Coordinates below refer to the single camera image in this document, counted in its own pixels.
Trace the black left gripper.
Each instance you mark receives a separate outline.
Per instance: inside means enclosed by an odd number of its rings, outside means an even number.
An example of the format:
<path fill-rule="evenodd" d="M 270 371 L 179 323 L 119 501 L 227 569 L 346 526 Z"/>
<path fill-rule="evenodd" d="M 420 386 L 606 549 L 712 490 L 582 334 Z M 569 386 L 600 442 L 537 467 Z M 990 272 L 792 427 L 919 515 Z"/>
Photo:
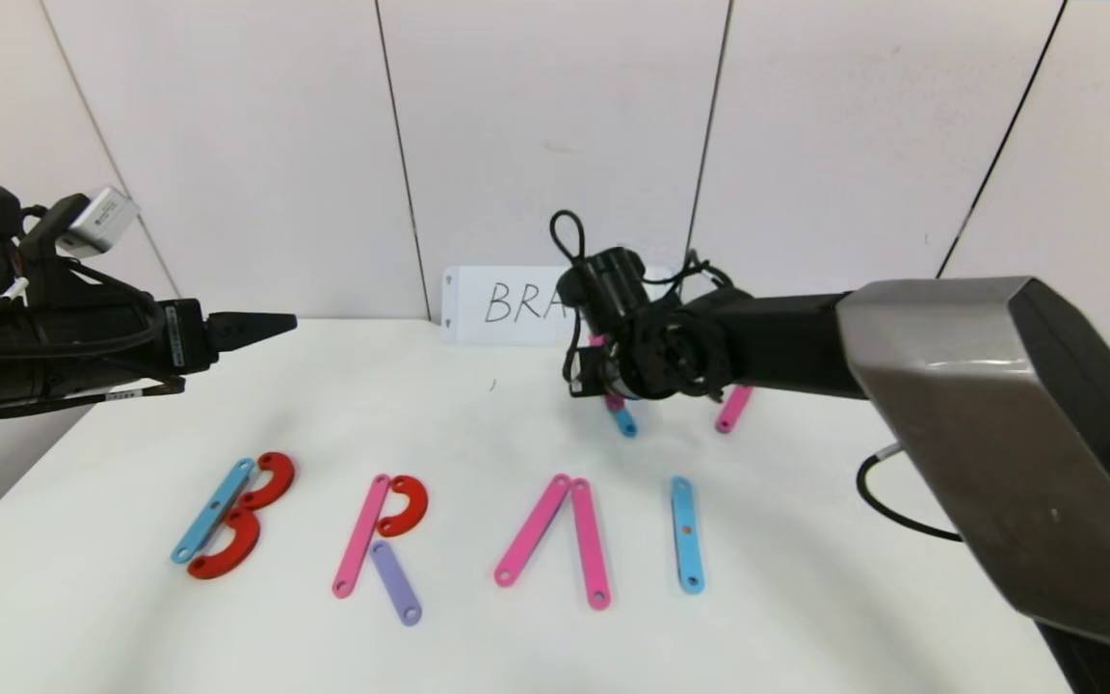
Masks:
<path fill-rule="evenodd" d="M 159 333 L 137 346 L 100 356 L 56 359 L 57 384 L 128 384 L 155 381 L 176 384 L 216 363 L 213 352 L 232 352 L 290 333 L 294 313 L 215 312 L 203 321 L 194 299 L 159 302 L 163 321 Z M 140 333 L 151 312 L 135 304 L 105 304 L 63 316 L 59 343 L 109 341 Z"/>

